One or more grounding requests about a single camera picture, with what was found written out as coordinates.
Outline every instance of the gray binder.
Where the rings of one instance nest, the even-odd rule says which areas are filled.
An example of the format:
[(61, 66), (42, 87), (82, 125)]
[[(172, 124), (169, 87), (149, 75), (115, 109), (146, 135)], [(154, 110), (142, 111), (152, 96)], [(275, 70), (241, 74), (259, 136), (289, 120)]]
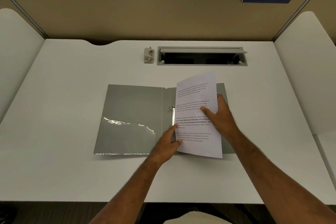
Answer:
[[(228, 102), (223, 83), (217, 93)], [(108, 85), (94, 154), (146, 155), (173, 123), (176, 88)], [(223, 154), (235, 153), (222, 137)]]

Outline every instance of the sheet of paper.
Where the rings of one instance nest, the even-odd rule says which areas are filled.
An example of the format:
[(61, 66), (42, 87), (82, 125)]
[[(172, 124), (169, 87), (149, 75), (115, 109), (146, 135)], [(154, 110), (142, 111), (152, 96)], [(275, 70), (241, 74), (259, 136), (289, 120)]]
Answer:
[(176, 139), (183, 143), (178, 151), (223, 158), (221, 135), (200, 110), (206, 106), (217, 112), (216, 74), (199, 74), (177, 83), (175, 102)]

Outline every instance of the hand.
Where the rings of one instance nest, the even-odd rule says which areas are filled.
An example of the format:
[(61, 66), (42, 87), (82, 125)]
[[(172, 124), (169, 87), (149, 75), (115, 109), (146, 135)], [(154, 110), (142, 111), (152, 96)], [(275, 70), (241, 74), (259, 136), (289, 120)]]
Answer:
[(237, 127), (232, 113), (223, 98), (223, 95), (217, 94), (218, 111), (216, 114), (211, 112), (208, 108), (201, 106), (201, 110), (211, 120), (217, 131), (226, 139), (235, 138), (242, 133)]
[(172, 134), (177, 128), (177, 124), (169, 128), (162, 134), (162, 137), (158, 140), (153, 150), (150, 152), (148, 159), (155, 161), (159, 167), (174, 155), (177, 148), (181, 145), (182, 140), (174, 141), (171, 139)]

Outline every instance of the left hand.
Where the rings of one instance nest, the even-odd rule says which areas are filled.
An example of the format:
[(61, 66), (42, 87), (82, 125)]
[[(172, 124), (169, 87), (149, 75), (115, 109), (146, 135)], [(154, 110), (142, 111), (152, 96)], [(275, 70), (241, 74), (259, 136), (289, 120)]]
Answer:
[(174, 141), (171, 139), (177, 124), (174, 124), (171, 128), (162, 134), (162, 137), (158, 140), (153, 150), (150, 152), (148, 159), (155, 161), (159, 167), (174, 155), (177, 148), (181, 145), (182, 140)]

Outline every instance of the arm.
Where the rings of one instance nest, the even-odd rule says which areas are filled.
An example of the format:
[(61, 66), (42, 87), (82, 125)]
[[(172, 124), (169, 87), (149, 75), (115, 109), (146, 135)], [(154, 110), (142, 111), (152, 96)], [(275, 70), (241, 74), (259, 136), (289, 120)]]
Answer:
[(162, 164), (173, 156), (182, 142), (171, 140), (176, 127), (177, 124), (163, 133), (148, 158), (90, 224), (135, 223), (154, 176)]
[(222, 95), (218, 111), (201, 110), (232, 145), (246, 173), (277, 224), (336, 223), (336, 214), (275, 166), (238, 129)]

